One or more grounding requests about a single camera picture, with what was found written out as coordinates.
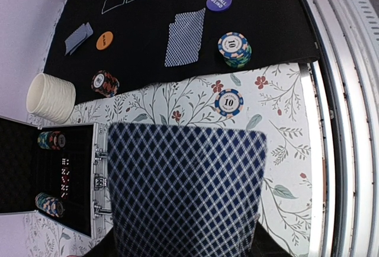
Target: blue checkered card back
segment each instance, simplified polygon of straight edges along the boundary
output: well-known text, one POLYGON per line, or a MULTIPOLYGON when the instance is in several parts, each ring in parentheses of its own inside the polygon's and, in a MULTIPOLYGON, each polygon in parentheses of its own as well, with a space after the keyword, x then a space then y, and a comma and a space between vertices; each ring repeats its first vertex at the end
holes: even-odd
POLYGON ((119 123, 109 129, 108 153, 119 256, 248 255, 264 134, 119 123))

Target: orange button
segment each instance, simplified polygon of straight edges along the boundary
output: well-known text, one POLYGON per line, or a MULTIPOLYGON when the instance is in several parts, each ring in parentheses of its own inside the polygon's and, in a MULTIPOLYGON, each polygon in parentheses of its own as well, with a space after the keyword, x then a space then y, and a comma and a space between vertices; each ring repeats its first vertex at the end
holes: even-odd
POLYGON ((96 48, 98 50, 105 50, 113 41, 113 33, 110 31, 105 32, 99 37, 96 43, 96 48))

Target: white wall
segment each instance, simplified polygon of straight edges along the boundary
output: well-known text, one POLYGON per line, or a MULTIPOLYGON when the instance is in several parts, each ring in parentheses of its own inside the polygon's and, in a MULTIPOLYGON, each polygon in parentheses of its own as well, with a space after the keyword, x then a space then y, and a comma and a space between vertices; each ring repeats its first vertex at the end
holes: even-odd
POLYGON ((28 87, 65 0, 0 0, 0 115, 25 121, 28 87))
POLYGON ((6 257, 26 257, 27 231, 23 214, 0 216, 0 254, 6 257))

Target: metal latch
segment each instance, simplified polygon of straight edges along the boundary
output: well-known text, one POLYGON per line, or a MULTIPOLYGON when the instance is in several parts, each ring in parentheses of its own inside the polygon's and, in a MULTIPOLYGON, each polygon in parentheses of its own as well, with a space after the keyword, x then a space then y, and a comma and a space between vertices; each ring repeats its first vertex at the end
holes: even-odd
POLYGON ((108 185, 108 180, 100 174, 95 173, 94 190, 99 191, 104 189, 108 185))
POLYGON ((102 208, 97 200, 94 200, 94 212, 95 218, 99 218, 101 216, 111 216, 112 210, 110 208, 102 208))
POLYGON ((103 152, 102 149, 95 149, 95 165, 99 163, 99 161, 102 161, 103 159, 106 159, 108 157, 108 154, 106 152, 103 152))

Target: red flower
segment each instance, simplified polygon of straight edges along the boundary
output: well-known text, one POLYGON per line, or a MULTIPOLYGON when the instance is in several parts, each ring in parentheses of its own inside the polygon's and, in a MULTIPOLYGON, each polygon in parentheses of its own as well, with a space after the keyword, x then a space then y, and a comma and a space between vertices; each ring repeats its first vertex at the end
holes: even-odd
POLYGON ((211 87, 213 88, 213 92, 216 93, 221 92, 222 87, 224 87, 224 85, 221 84, 221 81, 216 81, 216 84, 212 84, 211 87))
POLYGON ((268 85, 268 81, 266 80, 266 76, 257 77, 255 85, 258 86, 258 89, 262 89, 264 87, 264 85, 268 85))
POLYGON ((180 118, 182 117, 182 114, 180 114, 179 111, 174 111, 172 113, 171 118, 175 119, 175 121, 178 123, 180 121, 180 118))

